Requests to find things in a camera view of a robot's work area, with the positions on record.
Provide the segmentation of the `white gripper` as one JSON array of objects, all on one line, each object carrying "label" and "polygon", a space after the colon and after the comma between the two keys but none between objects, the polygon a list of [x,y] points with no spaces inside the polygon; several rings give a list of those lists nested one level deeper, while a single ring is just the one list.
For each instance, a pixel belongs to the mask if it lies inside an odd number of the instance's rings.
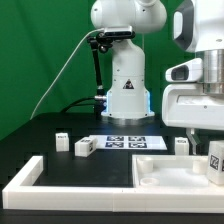
[{"label": "white gripper", "polygon": [[169,68],[162,98],[162,120],[185,127],[192,154],[199,155],[196,129],[224,130],[224,61],[195,58]]}]

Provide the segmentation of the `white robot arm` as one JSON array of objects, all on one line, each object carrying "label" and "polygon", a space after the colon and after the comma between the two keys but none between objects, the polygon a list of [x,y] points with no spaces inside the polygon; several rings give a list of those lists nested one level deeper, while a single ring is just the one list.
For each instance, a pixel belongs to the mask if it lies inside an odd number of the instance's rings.
[{"label": "white robot arm", "polygon": [[[131,39],[160,30],[167,18],[160,0],[96,0],[91,21],[102,52],[111,49],[112,87],[102,116],[120,124],[153,117],[145,89],[145,54]],[[195,58],[169,68],[162,120],[196,129],[224,130],[224,0],[184,0],[173,14],[173,40]]]}]

